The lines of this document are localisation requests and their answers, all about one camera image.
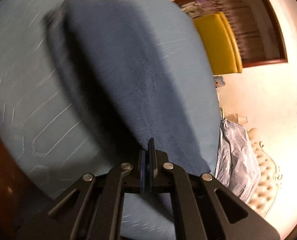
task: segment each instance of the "yellow upholstered panel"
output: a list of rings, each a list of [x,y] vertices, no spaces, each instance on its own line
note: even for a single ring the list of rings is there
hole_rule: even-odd
[[[224,13],[195,18],[214,75],[242,73],[242,60],[231,26]]]

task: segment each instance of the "tufted white sofa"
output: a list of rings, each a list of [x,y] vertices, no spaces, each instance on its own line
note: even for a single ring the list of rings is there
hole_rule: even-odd
[[[263,151],[260,131],[257,128],[252,128],[247,134],[261,169],[260,182],[248,205],[265,218],[281,187],[282,175],[272,158]]]

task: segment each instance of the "blue cloth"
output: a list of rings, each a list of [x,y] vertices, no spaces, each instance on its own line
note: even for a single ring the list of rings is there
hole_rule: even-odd
[[[84,173],[98,176],[112,162],[123,161],[118,156],[108,160],[105,149],[90,137],[50,60],[42,18],[63,1],[0,2],[0,137],[21,170],[52,199]],[[221,118],[210,64],[192,20],[169,0],[132,2],[155,36],[200,155],[214,172]],[[175,239],[169,216],[161,214],[162,208],[156,212],[159,202],[154,209],[149,202],[153,204],[138,195],[125,196],[121,234]]]
[[[114,154],[125,153],[127,161],[154,137],[156,149],[187,172],[210,171],[154,37],[131,2],[65,0],[46,21],[55,67],[102,147],[117,145]]]

